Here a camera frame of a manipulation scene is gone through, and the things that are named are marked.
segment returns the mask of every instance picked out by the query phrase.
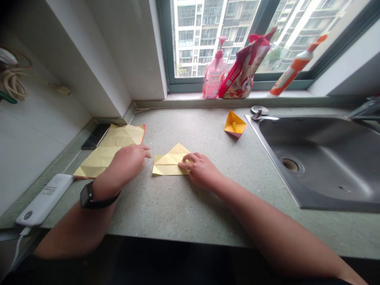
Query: origami paper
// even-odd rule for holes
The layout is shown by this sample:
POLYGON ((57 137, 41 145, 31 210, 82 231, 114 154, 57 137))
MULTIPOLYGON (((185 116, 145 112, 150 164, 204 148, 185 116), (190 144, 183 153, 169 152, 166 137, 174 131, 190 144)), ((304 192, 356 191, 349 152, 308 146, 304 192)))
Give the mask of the origami paper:
POLYGON ((188 175, 190 171, 180 168, 179 162, 190 153, 183 145, 178 143, 164 156, 155 156, 153 165, 154 175, 188 175))
POLYGON ((226 126, 224 127, 227 133, 239 138, 245 131, 246 126, 247 124, 238 115, 231 110, 228 112, 226 126))
POLYGON ((96 178, 107 169, 119 149, 143 142, 145 128, 145 124, 137 127, 132 125, 118 127, 111 124, 99 146, 82 162, 73 175, 79 178, 96 178))

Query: black watch strap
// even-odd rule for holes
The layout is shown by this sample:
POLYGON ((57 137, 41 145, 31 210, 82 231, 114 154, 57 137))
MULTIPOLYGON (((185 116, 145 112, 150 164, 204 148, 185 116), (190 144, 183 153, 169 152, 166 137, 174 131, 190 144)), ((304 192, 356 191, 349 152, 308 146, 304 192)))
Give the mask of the black watch strap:
MULTIPOLYGON (((89 187, 91 189, 91 193, 93 193, 92 183, 94 183, 94 181, 91 181, 89 184, 86 185, 86 187, 89 187)), ((117 198, 119 197, 120 193, 121 193, 121 191, 115 197, 110 198, 108 200, 103 200, 103 201, 90 200, 90 201, 88 201, 88 203, 86 204, 86 206, 84 208, 86 208, 86 209, 102 209, 102 208, 106 208, 109 205, 113 204, 117 200, 117 198)))

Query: creased paper sheet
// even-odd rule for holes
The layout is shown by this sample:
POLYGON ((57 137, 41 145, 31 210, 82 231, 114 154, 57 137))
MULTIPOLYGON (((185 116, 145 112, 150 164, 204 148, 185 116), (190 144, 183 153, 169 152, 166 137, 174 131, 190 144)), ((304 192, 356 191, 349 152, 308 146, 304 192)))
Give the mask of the creased paper sheet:
POLYGON ((118 127, 111 124, 102 142, 73 175, 81 178, 96 178, 110 165, 119 149, 143 142, 145 128, 145 124, 137 127, 132 125, 118 127))
POLYGON ((154 175, 188 175, 189 171, 178 166, 183 157, 190 153, 183 145, 178 143, 164 156, 155 156, 153 165, 154 175))

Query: dark clothing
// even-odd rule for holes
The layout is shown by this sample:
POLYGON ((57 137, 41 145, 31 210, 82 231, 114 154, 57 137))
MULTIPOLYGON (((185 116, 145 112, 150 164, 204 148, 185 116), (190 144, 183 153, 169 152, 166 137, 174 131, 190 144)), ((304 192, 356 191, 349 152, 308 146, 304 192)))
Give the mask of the dark clothing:
MULTIPOLYGON (((183 274, 171 274, 171 281, 167 276, 144 272, 144 268, 125 269, 129 272, 126 284, 220 284, 212 276, 207 276, 204 272, 189 272, 184 270, 183 274)), ((9 273, 2 285, 8 284, 85 284, 86 266, 79 260, 43 260, 35 256, 26 258, 16 271, 9 273)), ((113 279, 112 284, 119 284, 121 281, 113 279)), ((349 285, 349 283, 339 279, 311 279, 302 280, 297 285, 349 285)))

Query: high-rise building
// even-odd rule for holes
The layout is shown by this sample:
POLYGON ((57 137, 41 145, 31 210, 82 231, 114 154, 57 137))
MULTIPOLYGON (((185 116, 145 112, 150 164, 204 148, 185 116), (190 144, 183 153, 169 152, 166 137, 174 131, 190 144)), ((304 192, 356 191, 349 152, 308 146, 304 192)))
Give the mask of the high-rise building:
MULTIPOLYGON (((228 37, 223 59, 230 67, 247 42, 261 1, 172 0, 175 77, 203 77, 220 36, 228 37)), ((352 1, 281 0, 268 29, 277 27, 269 60, 258 72, 284 71, 297 54, 335 27, 352 1)))
POLYGON ((272 65, 272 71, 284 71, 297 54, 321 35, 328 34, 352 1, 281 0, 270 23, 270 27, 277 27, 272 51, 281 49, 280 59, 272 65))
POLYGON ((173 0, 176 77, 204 76, 220 36, 230 66, 246 43, 260 0, 173 0))

